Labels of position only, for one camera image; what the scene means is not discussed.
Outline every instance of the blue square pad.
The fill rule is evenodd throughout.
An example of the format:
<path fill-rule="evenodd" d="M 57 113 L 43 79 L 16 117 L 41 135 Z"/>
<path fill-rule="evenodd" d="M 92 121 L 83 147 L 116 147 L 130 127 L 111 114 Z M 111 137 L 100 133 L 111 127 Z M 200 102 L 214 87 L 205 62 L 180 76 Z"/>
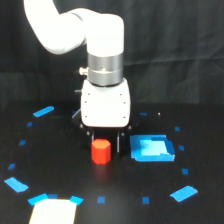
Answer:
<path fill-rule="evenodd" d="M 149 197 L 143 197 L 142 204 L 149 204 Z"/>
<path fill-rule="evenodd" d="M 98 204 L 105 204 L 105 201 L 106 201 L 105 197 L 100 196 L 100 197 L 98 197 L 97 203 Z"/>
<path fill-rule="evenodd" d="M 26 144 L 26 140 L 21 140 L 20 142 L 19 142 L 19 145 L 25 145 Z"/>
<path fill-rule="evenodd" d="M 184 174 L 184 175 L 188 175 L 188 169 L 182 169 L 182 174 Z"/>

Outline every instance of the red cube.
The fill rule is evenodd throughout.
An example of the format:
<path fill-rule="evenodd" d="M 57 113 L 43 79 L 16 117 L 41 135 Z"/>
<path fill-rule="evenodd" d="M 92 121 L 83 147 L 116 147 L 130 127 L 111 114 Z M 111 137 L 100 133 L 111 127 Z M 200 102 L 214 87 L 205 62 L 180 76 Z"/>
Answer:
<path fill-rule="evenodd" d="M 106 164 L 111 160 L 111 145 L 106 139 L 96 139 L 91 144 L 92 160 L 96 164 Z"/>

